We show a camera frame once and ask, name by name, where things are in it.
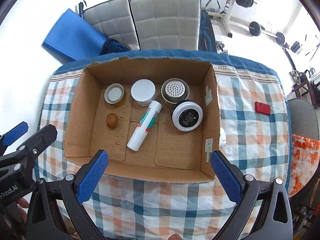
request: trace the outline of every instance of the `perforated shaker lid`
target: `perforated shaker lid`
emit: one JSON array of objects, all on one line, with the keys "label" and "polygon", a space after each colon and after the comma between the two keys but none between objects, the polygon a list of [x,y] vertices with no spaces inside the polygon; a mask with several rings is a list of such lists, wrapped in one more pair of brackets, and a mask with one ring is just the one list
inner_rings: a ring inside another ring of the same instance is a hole
[{"label": "perforated shaker lid", "polygon": [[185,90],[184,84],[179,80],[172,80],[165,86],[165,93],[171,98],[181,97]]}]

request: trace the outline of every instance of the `human hand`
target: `human hand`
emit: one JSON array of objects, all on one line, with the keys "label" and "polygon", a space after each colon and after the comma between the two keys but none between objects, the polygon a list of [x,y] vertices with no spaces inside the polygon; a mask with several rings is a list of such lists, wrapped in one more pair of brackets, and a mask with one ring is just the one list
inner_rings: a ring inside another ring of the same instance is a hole
[{"label": "human hand", "polygon": [[172,236],[170,236],[168,238],[168,240],[183,240],[181,236],[179,236],[178,234],[173,234]]},{"label": "human hand", "polygon": [[24,198],[21,198],[17,201],[17,205],[18,205],[18,210],[21,213],[22,220],[26,224],[27,223],[27,213],[25,212],[24,208],[28,208],[29,203]]}]

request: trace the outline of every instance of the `label on lid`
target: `label on lid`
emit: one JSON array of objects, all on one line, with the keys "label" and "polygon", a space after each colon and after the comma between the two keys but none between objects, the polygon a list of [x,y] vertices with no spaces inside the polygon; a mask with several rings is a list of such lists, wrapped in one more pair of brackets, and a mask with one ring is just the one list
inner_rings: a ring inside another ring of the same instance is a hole
[{"label": "label on lid", "polygon": [[199,120],[199,113],[195,109],[184,110],[179,116],[179,124],[184,128],[196,125]]}]

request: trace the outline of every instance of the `cardboard box flap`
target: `cardboard box flap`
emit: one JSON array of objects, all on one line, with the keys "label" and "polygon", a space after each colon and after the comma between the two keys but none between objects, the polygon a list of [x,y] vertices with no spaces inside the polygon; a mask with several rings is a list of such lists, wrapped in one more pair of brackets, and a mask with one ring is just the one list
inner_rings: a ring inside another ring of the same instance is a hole
[{"label": "cardboard box flap", "polygon": [[170,78],[180,78],[189,86],[201,85],[211,64],[185,59],[130,59],[92,64],[87,68],[103,85],[133,84],[139,79],[150,79],[162,84]]},{"label": "cardboard box flap", "polygon": [[213,177],[199,170],[158,169],[113,162],[109,164],[106,173],[123,178],[164,183],[202,183],[213,180]]},{"label": "cardboard box flap", "polygon": [[202,158],[201,171],[214,176],[214,171],[210,164],[210,153],[206,152],[206,140],[210,140],[211,151],[219,150],[220,138],[220,111],[217,97],[217,83],[214,69],[211,67],[202,84],[202,110],[204,119],[202,120]]},{"label": "cardboard box flap", "polygon": [[71,104],[69,122],[64,139],[65,149],[68,146],[90,148],[99,96],[100,83],[87,69],[84,69]]}]

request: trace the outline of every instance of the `blue fabric border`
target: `blue fabric border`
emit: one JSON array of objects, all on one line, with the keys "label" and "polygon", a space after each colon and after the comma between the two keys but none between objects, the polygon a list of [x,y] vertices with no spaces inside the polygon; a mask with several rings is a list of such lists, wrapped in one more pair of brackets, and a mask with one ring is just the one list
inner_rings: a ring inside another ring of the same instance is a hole
[{"label": "blue fabric border", "polygon": [[[169,58],[176,58],[176,59],[188,59],[188,60],[211,62],[214,65],[227,65],[227,66],[232,66],[236,69],[245,69],[255,73],[274,75],[277,77],[281,88],[283,88],[281,81],[278,77],[278,74],[273,69],[270,69],[261,63],[254,62],[252,60],[245,59],[245,58],[235,57],[235,56],[219,55],[216,53],[206,52],[206,51],[187,51],[182,49],[131,50],[131,51],[120,52],[120,53],[110,53],[110,54],[101,55],[94,58],[81,59],[81,60],[67,63],[61,66],[60,68],[58,68],[58,70],[54,73],[54,75],[64,74],[70,71],[81,70],[85,68],[88,64],[96,61],[103,63],[103,62],[108,62],[115,58],[121,58],[121,57],[128,57],[128,58],[168,58],[169,57]],[[292,140],[291,140],[292,131],[291,131],[291,117],[290,117],[289,105],[286,99],[285,99],[285,103],[286,103],[287,115],[288,115],[288,126],[289,126],[288,139],[289,139],[289,148],[290,148],[289,158],[288,158],[287,177],[285,181],[285,188],[286,190],[288,190],[289,180],[290,180],[290,167],[291,167],[291,161],[292,161]]]}]

